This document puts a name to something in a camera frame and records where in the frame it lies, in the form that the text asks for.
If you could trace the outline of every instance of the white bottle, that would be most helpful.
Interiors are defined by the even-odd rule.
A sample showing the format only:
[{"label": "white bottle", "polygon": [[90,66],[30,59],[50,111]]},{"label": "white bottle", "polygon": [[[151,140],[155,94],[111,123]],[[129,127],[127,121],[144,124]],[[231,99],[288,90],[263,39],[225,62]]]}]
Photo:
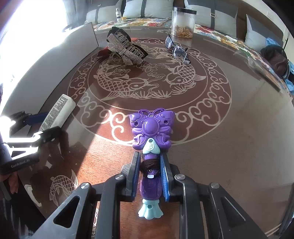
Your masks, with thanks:
[{"label": "white bottle", "polygon": [[116,9],[116,19],[117,19],[117,22],[121,22],[121,12],[119,10],[119,8]]},{"label": "white bottle", "polygon": [[76,107],[76,103],[69,96],[62,94],[43,121],[39,131],[55,126],[62,127],[66,119]]}]

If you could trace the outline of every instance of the gray cushion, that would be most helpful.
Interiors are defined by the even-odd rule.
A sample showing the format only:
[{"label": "gray cushion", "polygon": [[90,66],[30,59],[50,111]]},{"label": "gray cushion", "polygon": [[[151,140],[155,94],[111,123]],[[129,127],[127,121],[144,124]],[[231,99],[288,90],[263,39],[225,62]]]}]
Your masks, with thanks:
[{"label": "gray cushion", "polygon": [[146,0],[142,11],[143,0],[127,0],[123,16],[126,18],[150,17],[167,19],[171,17],[173,0]]},{"label": "gray cushion", "polygon": [[266,39],[269,37],[283,45],[283,40],[277,37],[272,31],[267,29],[260,22],[252,18],[251,16],[246,15],[247,17],[247,34],[245,43],[250,48],[260,52],[260,50],[266,47]]},{"label": "gray cushion", "polygon": [[96,9],[87,13],[86,21],[93,24],[116,21],[116,8],[121,8],[123,0],[100,0]]},{"label": "gray cushion", "polygon": [[[213,0],[185,0],[185,7],[197,11],[196,24],[211,27],[211,7]],[[214,0],[216,31],[236,38],[236,19],[238,7]]]}]

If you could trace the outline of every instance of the eyeglasses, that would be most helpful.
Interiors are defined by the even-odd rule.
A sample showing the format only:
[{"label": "eyeglasses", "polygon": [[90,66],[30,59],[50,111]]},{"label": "eyeglasses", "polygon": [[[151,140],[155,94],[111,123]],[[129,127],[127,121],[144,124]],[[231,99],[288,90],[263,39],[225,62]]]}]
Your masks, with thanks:
[{"label": "eyeglasses", "polygon": [[168,34],[165,40],[165,46],[169,51],[174,55],[176,59],[180,59],[185,64],[190,64],[191,61],[187,57],[187,50],[188,48],[182,48],[176,44],[174,44],[173,40],[171,39],[170,34]]}]

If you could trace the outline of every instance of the plastic jar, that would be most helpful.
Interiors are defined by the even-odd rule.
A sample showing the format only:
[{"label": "plastic jar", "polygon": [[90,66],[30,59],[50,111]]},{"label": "plastic jar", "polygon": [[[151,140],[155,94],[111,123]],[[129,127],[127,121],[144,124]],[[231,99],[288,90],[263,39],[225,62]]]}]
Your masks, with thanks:
[{"label": "plastic jar", "polygon": [[196,13],[194,10],[174,7],[171,21],[171,34],[183,38],[192,38]]}]

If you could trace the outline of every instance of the pillow strap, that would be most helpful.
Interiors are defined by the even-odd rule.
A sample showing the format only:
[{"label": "pillow strap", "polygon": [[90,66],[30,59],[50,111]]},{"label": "pillow strap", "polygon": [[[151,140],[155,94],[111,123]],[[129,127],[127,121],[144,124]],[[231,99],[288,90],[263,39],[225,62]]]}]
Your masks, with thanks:
[{"label": "pillow strap", "polygon": [[147,0],[143,0],[142,1],[142,6],[141,6],[141,17],[145,17],[145,6],[146,6],[146,1]]},{"label": "pillow strap", "polygon": [[98,12],[99,8],[101,7],[101,4],[97,6],[96,13],[95,13],[95,23],[98,24]]},{"label": "pillow strap", "polygon": [[215,24],[215,18],[216,18],[216,15],[215,15],[215,0],[211,0],[211,13],[210,13],[210,16],[211,16],[211,24],[210,24],[210,29],[214,30],[214,24]]}]

